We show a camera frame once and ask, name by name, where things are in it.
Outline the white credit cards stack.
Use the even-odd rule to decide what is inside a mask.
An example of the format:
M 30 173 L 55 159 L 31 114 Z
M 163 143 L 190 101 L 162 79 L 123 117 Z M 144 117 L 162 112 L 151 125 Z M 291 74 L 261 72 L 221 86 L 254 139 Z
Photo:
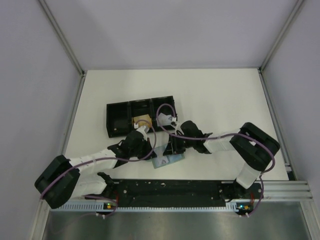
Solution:
M 160 126 L 170 126 L 172 122 L 175 122 L 176 118 L 172 115 L 166 115 L 164 113 L 160 113 L 157 117 L 157 124 Z

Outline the aluminium corner post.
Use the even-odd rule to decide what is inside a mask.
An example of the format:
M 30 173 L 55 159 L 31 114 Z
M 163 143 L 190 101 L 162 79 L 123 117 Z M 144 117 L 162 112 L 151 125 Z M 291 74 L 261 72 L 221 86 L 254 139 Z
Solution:
M 63 33 L 60 25 L 58 24 L 56 18 L 54 17 L 48 3 L 46 0 L 37 0 L 36 1 L 41 10 L 43 11 L 46 19 L 48 20 L 50 26 L 52 27 L 58 41 L 60 42 L 63 50 L 65 51 L 67 57 L 69 58 L 70 62 L 78 72 L 80 76 L 83 76 L 85 74 L 85 70 L 81 67 L 80 62 L 78 61 L 74 51 L 72 50 L 71 45 L 69 44 L 65 34 Z
M 265 58 L 262 61 L 262 64 L 258 68 L 258 72 L 260 74 L 266 69 L 274 55 L 276 54 L 277 50 L 281 46 L 282 42 L 284 41 L 285 37 L 289 33 L 292 25 L 296 21 L 297 17 L 299 16 L 300 12 L 302 11 L 304 5 L 306 4 L 306 0 L 296 0 L 292 10 L 290 11 L 288 17 L 285 19 L 284 24 L 282 25 L 279 33 L 277 34 L 274 42 L 271 45 L 270 50 L 267 52 Z

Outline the aluminium frame rail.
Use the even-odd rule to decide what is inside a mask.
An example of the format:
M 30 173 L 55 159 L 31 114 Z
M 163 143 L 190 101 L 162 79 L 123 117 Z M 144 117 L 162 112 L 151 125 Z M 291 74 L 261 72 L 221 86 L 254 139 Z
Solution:
M 300 202 L 313 199 L 306 181 L 265 181 L 263 195 L 263 200 L 270 202 Z

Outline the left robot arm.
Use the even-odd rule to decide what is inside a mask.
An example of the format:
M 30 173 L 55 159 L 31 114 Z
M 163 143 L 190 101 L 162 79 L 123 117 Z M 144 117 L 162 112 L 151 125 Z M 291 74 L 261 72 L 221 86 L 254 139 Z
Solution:
M 108 170 L 128 162 L 156 158 L 155 145 L 142 127 L 130 132 L 119 143 L 86 156 L 66 158 L 56 156 L 34 186 L 52 209 L 57 209 L 71 199 L 86 195 L 109 198 L 114 191 L 108 179 Z

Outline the black three-compartment tray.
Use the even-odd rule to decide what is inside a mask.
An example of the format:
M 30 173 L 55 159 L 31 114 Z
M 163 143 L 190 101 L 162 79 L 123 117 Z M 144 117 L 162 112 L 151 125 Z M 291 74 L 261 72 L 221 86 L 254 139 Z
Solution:
M 163 96 L 155 98 L 146 98 L 141 100 L 132 100 L 117 103 L 108 103 L 106 105 L 106 130 L 109 138 L 124 137 L 134 130 L 134 122 L 139 117 L 146 117 L 146 120 L 152 124 L 155 131 L 161 132 L 158 126 L 156 113 L 164 115 L 176 114 L 177 111 L 171 110 L 175 107 L 174 97 Z

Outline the gold credit cards stack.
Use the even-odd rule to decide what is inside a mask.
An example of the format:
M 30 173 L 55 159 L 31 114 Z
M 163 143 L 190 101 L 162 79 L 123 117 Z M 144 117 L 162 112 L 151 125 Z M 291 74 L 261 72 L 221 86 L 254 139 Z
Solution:
M 137 126 L 138 128 L 141 126 L 147 126 L 148 128 L 151 128 L 152 119 L 149 114 L 135 116 L 132 118 L 132 124 L 135 129 L 137 128 Z

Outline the left aluminium corner post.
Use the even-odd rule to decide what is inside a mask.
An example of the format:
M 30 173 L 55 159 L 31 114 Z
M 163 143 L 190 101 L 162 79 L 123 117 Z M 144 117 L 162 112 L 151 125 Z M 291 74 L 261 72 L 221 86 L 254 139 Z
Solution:
M 80 76 L 83 76 L 85 74 L 85 70 L 81 67 L 80 62 L 78 61 L 74 51 L 72 50 L 71 45 L 69 44 L 65 34 L 63 33 L 60 25 L 58 24 L 56 18 L 54 17 L 48 3 L 46 0 L 37 0 L 36 1 L 41 10 L 43 11 L 46 19 L 48 20 L 50 26 L 52 27 L 58 41 L 60 42 L 63 50 L 65 51 L 67 57 L 69 58 L 70 62 L 78 72 Z

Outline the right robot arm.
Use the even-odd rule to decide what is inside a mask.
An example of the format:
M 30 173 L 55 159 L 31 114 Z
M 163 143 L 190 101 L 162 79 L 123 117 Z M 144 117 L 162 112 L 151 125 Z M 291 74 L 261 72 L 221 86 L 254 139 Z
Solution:
M 203 133 L 191 121 L 173 122 L 174 133 L 169 134 L 164 156 L 180 155 L 192 148 L 200 154 L 214 154 L 221 151 L 236 151 L 244 160 L 244 165 L 235 179 L 233 192 L 239 198 L 245 198 L 252 191 L 252 184 L 268 165 L 275 166 L 275 155 L 280 144 L 251 122 L 246 122 L 235 132 L 218 135 Z

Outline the right aluminium corner post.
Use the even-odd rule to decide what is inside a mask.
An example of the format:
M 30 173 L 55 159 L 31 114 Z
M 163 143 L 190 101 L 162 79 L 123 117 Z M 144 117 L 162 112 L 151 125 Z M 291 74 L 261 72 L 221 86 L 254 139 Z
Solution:
M 279 33 L 277 34 L 274 42 L 271 45 L 270 50 L 267 52 L 265 58 L 262 61 L 262 64 L 258 68 L 258 72 L 260 74 L 266 69 L 274 55 L 276 54 L 277 50 L 281 46 L 282 42 L 284 41 L 285 37 L 289 33 L 292 25 L 296 21 L 297 17 L 299 16 L 300 12 L 302 11 L 304 5 L 306 4 L 306 0 L 296 0 L 292 10 L 290 11 L 288 17 L 285 19 L 284 24 L 282 25 Z

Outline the green card holder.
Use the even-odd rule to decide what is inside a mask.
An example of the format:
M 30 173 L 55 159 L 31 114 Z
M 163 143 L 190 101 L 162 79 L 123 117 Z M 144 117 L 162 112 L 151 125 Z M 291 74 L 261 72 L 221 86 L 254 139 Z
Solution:
M 154 149 L 154 152 L 157 155 L 156 158 L 151 159 L 154 169 L 158 169 L 158 168 L 176 163 L 185 158 L 184 154 L 164 155 L 165 149 L 166 149 L 166 145 L 159 146 Z

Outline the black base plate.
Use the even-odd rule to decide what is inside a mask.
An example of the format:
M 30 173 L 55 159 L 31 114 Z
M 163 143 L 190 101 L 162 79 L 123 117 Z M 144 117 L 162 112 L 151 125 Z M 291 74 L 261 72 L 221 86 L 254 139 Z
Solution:
M 235 198 L 231 183 L 218 180 L 114 179 L 102 193 L 86 199 L 111 199 L 119 207 L 224 207 Z

